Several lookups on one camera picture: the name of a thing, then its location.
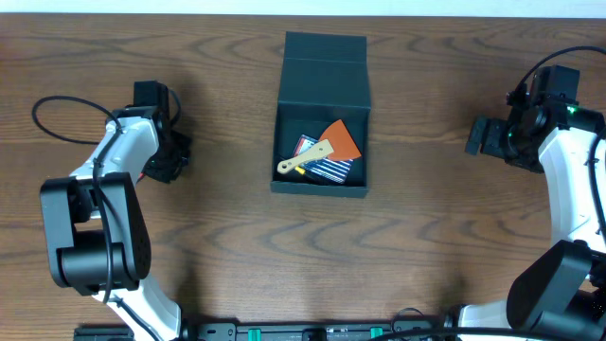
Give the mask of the small yellow black screwdriver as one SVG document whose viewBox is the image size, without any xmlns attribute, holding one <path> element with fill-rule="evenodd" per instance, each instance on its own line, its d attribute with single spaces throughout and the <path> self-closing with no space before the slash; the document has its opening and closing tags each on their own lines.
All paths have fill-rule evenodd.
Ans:
<svg viewBox="0 0 606 341">
<path fill-rule="evenodd" d="M 321 184 L 323 181 L 322 177 L 318 176 L 317 174 L 315 174 L 313 172 L 305 170 L 301 167 L 295 167 L 294 170 L 296 172 L 298 172 L 302 177 L 304 177 L 310 183 Z"/>
</svg>

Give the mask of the orange scraper wooden handle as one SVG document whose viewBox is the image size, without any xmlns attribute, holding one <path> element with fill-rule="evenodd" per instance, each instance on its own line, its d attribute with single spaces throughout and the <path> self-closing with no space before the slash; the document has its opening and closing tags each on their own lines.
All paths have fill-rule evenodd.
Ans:
<svg viewBox="0 0 606 341">
<path fill-rule="evenodd" d="M 305 152 L 292 158 L 280 161 L 276 170 L 286 174 L 303 164 L 328 158 L 331 161 L 348 161 L 362 156 L 344 121 L 333 122 L 320 136 L 318 142 Z"/>
</svg>

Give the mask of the blue precision screwdriver set case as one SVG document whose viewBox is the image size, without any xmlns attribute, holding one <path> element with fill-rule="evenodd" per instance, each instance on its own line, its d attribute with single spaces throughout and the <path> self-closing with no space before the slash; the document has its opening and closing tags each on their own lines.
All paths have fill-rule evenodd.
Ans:
<svg viewBox="0 0 606 341">
<path fill-rule="evenodd" d="M 316 142 L 317 140 L 310 136 L 300 136 L 297 145 L 294 148 L 294 156 L 298 156 L 300 153 L 306 152 Z M 305 163 L 298 167 L 301 167 L 322 177 L 322 183 L 332 182 L 342 185 L 345 183 L 348 177 L 352 164 L 352 159 L 347 161 L 331 161 L 328 158 L 324 158 L 321 160 Z"/>
</svg>

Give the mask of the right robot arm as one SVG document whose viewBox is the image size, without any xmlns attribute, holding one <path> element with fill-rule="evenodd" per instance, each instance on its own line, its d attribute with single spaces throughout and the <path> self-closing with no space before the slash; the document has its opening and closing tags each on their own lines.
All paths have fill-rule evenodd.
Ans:
<svg viewBox="0 0 606 341">
<path fill-rule="evenodd" d="M 602 114 L 572 104 L 534 105 L 508 121 L 474 124 L 468 153 L 544 174 L 551 246 L 513 281 L 506 299 L 458 311 L 454 326 L 462 337 L 484 330 L 492 339 L 604 339 L 604 129 Z"/>
</svg>

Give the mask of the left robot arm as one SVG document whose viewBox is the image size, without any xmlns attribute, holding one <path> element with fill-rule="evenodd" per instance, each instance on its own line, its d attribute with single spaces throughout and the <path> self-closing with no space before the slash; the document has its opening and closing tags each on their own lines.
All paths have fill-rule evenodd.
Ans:
<svg viewBox="0 0 606 341">
<path fill-rule="evenodd" d="M 151 240 L 135 193 L 142 176 L 168 183 L 187 158 L 159 104 L 117 109 L 105 136 L 69 176 L 40 190 L 51 277 L 118 315 L 136 340 L 193 340 L 178 303 L 151 274 Z"/>
</svg>

